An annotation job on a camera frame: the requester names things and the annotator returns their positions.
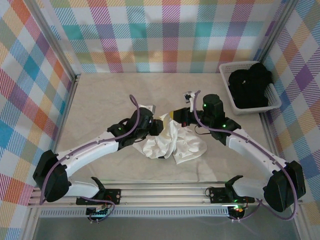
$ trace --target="crumpled white cloth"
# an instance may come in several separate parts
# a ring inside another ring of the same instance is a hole
[[[163,131],[159,136],[148,136],[133,147],[148,158],[169,158],[172,154],[176,164],[200,157],[207,151],[207,144],[187,127],[172,120],[169,114],[162,115]]]

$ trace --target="wire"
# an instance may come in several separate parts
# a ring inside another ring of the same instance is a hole
[[[105,215],[103,218],[101,218],[100,220],[98,220],[98,219],[97,219],[96,221],[92,220],[92,219],[91,219],[92,213],[91,213],[91,214],[89,215],[89,220],[90,220],[91,222],[93,222],[93,223],[99,223],[99,222],[102,222],[103,220],[106,220],[107,217],[109,217],[109,216],[114,212],[115,207],[116,207],[116,205],[115,205],[115,203],[114,203],[113,201],[109,201],[109,200],[97,200],[97,199],[92,199],[92,198],[85,197],[85,196],[82,196],[81,198],[83,198],[83,199],[85,199],[85,200],[87,200],[87,201],[98,202],[98,203],[107,203],[107,204],[111,204],[111,205],[113,206],[112,210],[109,211],[109,213],[106,214],[106,215]]]
[[[241,224],[242,226],[244,226],[249,232],[251,232],[252,234],[259,236],[259,234],[257,234],[255,231],[253,231],[250,227],[248,227],[247,225],[245,225],[243,222],[241,222],[240,220],[243,220],[243,218],[236,218],[234,216],[230,216],[230,218],[232,218],[232,222],[238,222],[239,224]]]
[[[250,212],[247,216],[244,216],[243,218],[241,218],[241,221],[246,220],[250,218],[252,215],[254,215],[257,212],[257,210],[260,208],[260,206],[261,206],[261,203],[259,202],[259,204],[256,206],[256,208],[252,212]]]
[[[129,96],[131,102],[136,106],[136,111],[137,111],[137,117],[136,117],[136,121],[135,121],[135,124],[134,126],[130,129],[130,131],[128,131],[127,133],[121,135],[121,136],[116,136],[116,137],[112,137],[112,138],[109,138],[109,139],[102,139],[98,142],[96,141],[93,141],[93,142],[89,142],[75,150],[73,150],[72,152],[69,153],[69,155],[74,155],[80,151],[82,151],[83,149],[85,148],[88,148],[88,147],[91,147],[93,145],[98,145],[98,144],[101,144],[101,143],[106,143],[106,142],[112,142],[112,141],[115,141],[115,140],[118,140],[118,139],[122,139],[126,136],[128,136],[129,134],[131,134],[135,129],[136,127],[138,126],[138,123],[139,123],[139,120],[140,120],[140,109],[139,109],[139,105],[138,105],[138,102],[137,100],[135,99],[135,97],[133,95],[130,94]],[[42,184],[42,190],[41,190],[41,195],[40,195],[40,201],[39,201],[39,204],[42,205],[44,204],[45,202],[45,191],[46,191],[46,186],[47,186],[47,183],[48,183],[48,180],[49,180],[49,177],[50,175],[52,174],[52,172],[54,171],[54,169],[59,165],[61,164],[64,160],[66,160],[67,157],[66,155],[64,157],[62,157],[59,161],[57,161],[51,168],[50,170],[48,171],[47,175],[45,176],[45,179],[43,181],[43,184]]]
[[[145,140],[146,139],[146,137],[143,137],[141,140],[139,140],[139,141],[135,141],[134,143],[136,144],[136,143],[140,143],[140,142],[142,142],[143,140]]]
[[[251,213],[249,213],[247,216],[245,216],[245,217],[243,217],[243,218],[239,218],[239,219],[238,219],[238,218],[235,218],[234,216],[230,216],[230,215],[229,215],[229,217],[230,217],[231,219],[233,219],[233,220],[232,220],[233,223],[239,223],[239,224],[244,225],[244,223],[242,222],[242,220],[251,217],[253,214],[256,213],[257,210],[258,210],[258,209],[255,208]],[[223,221],[223,222],[219,222],[219,223],[212,223],[212,222],[203,221],[203,220],[201,220],[201,218],[197,218],[197,217],[195,218],[195,220],[198,221],[198,222],[201,222],[201,223],[203,223],[203,224],[209,225],[209,226],[219,226],[219,225],[224,225],[224,224],[229,224],[229,223],[230,223],[230,220],[229,220],[229,219],[226,220],[226,221]]]
[[[109,196],[109,195],[107,195],[107,197],[110,199],[110,201],[112,202],[112,198]],[[110,209],[111,208],[111,205],[107,208],[107,209]]]
[[[291,214],[291,216],[289,217],[282,217],[282,216],[279,216],[278,214],[276,214],[272,209],[270,209],[269,207],[265,206],[262,202],[262,200],[260,199],[257,199],[258,201],[258,206],[256,207],[256,209],[253,211],[253,213],[256,212],[256,210],[258,210],[258,208],[262,205],[264,206],[265,208],[267,208],[274,216],[276,216],[277,218],[281,219],[281,220],[284,220],[284,221],[290,221],[292,219],[295,218],[296,214],[297,214],[297,211],[298,211],[298,197],[297,197],[297,192],[296,192],[296,188],[295,188],[295,185],[291,179],[291,177],[289,176],[288,172],[285,170],[285,168],[280,164],[278,163],[278,161],[272,156],[270,155],[267,151],[265,151],[262,147],[260,147],[258,144],[256,144],[255,142],[251,141],[250,139],[246,138],[245,136],[242,136],[241,134],[238,134],[236,132],[233,132],[233,131],[229,131],[229,130],[223,130],[223,129],[215,129],[215,128],[210,128],[206,125],[204,125],[198,115],[197,115],[197,98],[198,98],[198,95],[201,91],[197,91],[194,95],[194,101],[193,101],[193,114],[194,114],[194,117],[196,119],[196,121],[198,122],[198,124],[209,130],[209,131],[214,131],[214,132],[221,132],[221,133],[228,133],[228,134],[231,134],[231,135],[235,135],[243,140],[245,140],[246,142],[250,143],[251,145],[253,145],[255,148],[257,148],[260,152],[262,152],[264,155],[266,155],[271,161],[273,161],[274,164],[276,164],[281,170],[282,172],[284,173],[284,175],[286,176],[286,178],[288,179],[289,181],[289,184],[290,184],[290,187],[291,187],[291,190],[292,190],[292,194],[293,194],[293,200],[294,200],[294,205],[293,205],[293,212]]]
[[[244,208],[244,209],[248,209],[249,199],[248,199],[248,197],[247,197],[247,196],[245,197],[245,199],[246,199],[246,205],[245,205],[245,208]]]
[[[206,133],[198,133],[197,130],[196,130],[196,127],[198,127],[198,125],[195,125],[194,126],[194,132],[198,135],[207,135],[207,134],[211,134],[210,132],[206,132]]]
[[[207,198],[210,198],[210,195],[207,194],[207,190],[213,189],[213,188],[214,188],[213,186],[210,186],[210,187],[207,187],[207,189],[204,191],[204,195],[205,195]]]

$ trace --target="plaid fabric backdrop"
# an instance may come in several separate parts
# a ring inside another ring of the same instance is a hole
[[[0,1],[0,240],[15,240],[71,80],[23,0]]]
[[[252,59],[281,12],[280,0],[37,2],[77,73],[219,72]]]
[[[254,56],[254,60],[258,60],[259,59],[259,56],[261,54],[261,52],[263,51],[266,43],[268,42],[269,40],[269,36],[270,34],[273,32],[273,31],[276,31],[276,24],[278,23],[279,21],[279,18],[281,17],[282,13],[284,12],[284,9],[285,9],[285,6],[287,4],[288,0],[281,0],[281,3],[280,5],[278,6],[274,16],[273,16],[273,19],[272,21],[270,22],[270,25],[269,27],[267,28],[264,36],[263,36],[263,39],[260,43],[260,46],[258,48],[258,50],[256,51],[256,54]]]
[[[280,156],[299,161],[305,208],[320,235],[320,0],[300,0],[265,61],[282,106],[269,112]]]

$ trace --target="black cable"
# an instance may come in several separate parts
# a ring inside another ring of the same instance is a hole
[[[125,119],[122,119],[119,124],[124,124],[125,122],[128,122],[130,120],[130,118],[125,118]]]
[[[195,125],[194,126],[194,132],[198,135],[207,135],[207,134],[211,134],[210,132],[207,132],[207,133],[198,133],[197,130],[196,130],[196,127],[198,127],[198,125]]]
[[[145,139],[146,139],[146,137],[143,137],[141,140],[135,141],[134,143],[140,143],[140,142],[142,142],[142,141],[145,140]]]
[[[204,195],[207,197],[207,198],[210,198],[210,195],[207,194],[207,190],[208,189],[213,189],[214,187],[213,186],[210,186],[208,187],[205,191],[204,191]]]

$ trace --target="black cloth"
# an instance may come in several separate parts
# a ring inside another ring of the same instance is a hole
[[[272,81],[272,73],[258,62],[249,70],[236,70],[229,77],[229,89],[234,103],[239,109],[268,106],[265,89]]]

